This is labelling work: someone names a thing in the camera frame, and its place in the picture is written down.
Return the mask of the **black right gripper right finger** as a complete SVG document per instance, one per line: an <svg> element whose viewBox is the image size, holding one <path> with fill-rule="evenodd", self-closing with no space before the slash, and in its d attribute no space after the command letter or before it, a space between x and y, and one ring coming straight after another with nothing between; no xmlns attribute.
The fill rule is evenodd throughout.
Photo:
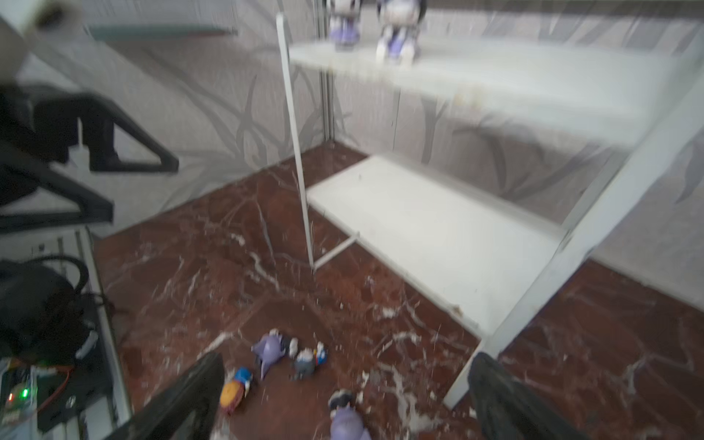
<svg viewBox="0 0 704 440"><path fill-rule="evenodd" d="M486 439L586 437L484 352L471 361L467 383L482 436Z"/></svg>

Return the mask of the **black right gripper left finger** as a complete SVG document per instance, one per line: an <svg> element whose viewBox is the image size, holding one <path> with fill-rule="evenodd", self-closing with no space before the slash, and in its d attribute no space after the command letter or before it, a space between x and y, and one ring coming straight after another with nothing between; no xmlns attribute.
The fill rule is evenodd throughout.
<svg viewBox="0 0 704 440"><path fill-rule="evenodd" d="M215 426L224 383L222 356L208 353L109 437L208 439Z"/></svg>

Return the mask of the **purple winged figure toy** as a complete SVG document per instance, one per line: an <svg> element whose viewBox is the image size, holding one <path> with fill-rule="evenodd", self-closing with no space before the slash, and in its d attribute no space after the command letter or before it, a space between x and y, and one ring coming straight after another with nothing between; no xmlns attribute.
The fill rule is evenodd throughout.
<svg viewBox="0 0 704 440"><path fill-rule="evenodd" d="M263 380L269 369L281 359L285 357L293 359L297 356L299 339L288 337L277 328L273 328L251 348L251 351L255 355L260 379Z"/></svg>

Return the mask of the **black purple figure toy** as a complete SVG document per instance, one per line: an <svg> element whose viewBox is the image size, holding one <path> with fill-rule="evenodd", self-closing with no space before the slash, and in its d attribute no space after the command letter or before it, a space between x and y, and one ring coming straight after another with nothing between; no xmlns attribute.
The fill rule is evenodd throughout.
<svg viewBox="0 0 704 440"><path fill-rule="evenodd" d="M381 25L377 62L398 62L403 65L414 63L419 52L418 38L426 11L426 0L377 2L377 16Z"/></svg>
<svg viewBox="0 0 704 440"><path fill-rule="evenodd" d="M327 0L328 38L338 50L352 49L359 43L362 0Z"/></svg>

